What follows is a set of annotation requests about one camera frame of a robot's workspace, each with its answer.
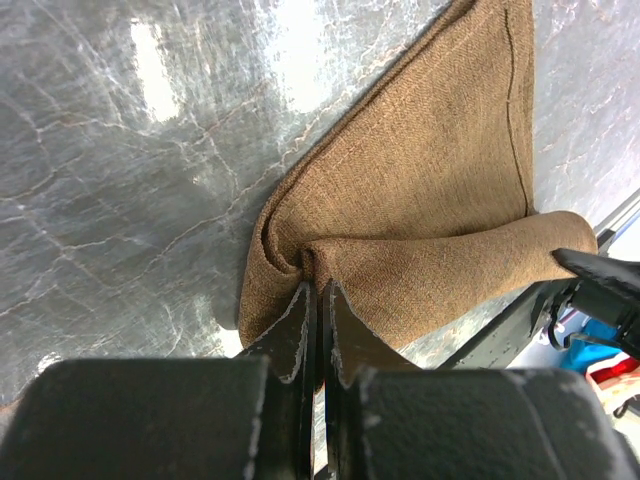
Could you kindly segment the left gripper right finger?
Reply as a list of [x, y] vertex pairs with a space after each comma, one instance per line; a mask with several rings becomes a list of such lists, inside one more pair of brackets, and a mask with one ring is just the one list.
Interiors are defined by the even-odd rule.
[[322, 295], [328, 469], [337, 479], [634, 479], [595, 393], [562, 369], [425, 370]]

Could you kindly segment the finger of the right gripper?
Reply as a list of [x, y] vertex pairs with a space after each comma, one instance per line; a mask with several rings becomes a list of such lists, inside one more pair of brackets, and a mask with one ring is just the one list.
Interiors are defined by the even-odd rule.
[[572, 308], [618, 329], [639, 319], [639, 262], [565, 248], [554, 250], [552, 256], [576, 277]]

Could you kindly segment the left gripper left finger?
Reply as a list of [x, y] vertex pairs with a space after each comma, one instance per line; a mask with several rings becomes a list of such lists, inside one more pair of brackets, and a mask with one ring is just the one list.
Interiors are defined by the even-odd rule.
[[316, 294], [233, 358], [75, 359], [28, 387], [5, 479], [309, 479]]

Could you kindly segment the brown cloth napkin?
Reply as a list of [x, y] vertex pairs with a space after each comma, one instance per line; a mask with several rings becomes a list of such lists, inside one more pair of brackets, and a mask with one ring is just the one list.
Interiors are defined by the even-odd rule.
[[533, 189], [534, 19], [528, 1], [455, 1], [287, 174], [252, 235], [243, 344], [298, 285], [338, 281], [401, 348], [475, 306], [560, 279], [560, 248], [597, 250]]

